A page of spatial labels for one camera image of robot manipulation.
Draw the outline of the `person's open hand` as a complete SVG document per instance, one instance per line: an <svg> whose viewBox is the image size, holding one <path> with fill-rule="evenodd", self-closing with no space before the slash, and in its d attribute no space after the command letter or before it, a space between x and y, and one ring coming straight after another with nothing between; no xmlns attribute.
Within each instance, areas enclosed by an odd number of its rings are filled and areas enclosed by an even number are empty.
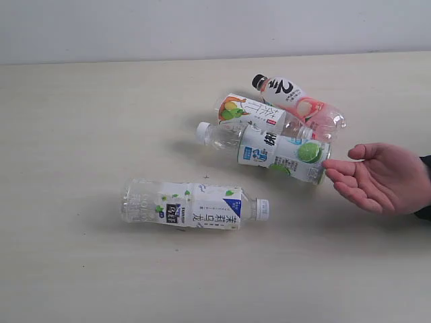
<svg viewBox="0 0 431 323"><path fill-rule="evenodd" d="M368 143L350 149L348 157L323 162L341 196L372 213L414 214L420 156L395 145Z"/></svg>

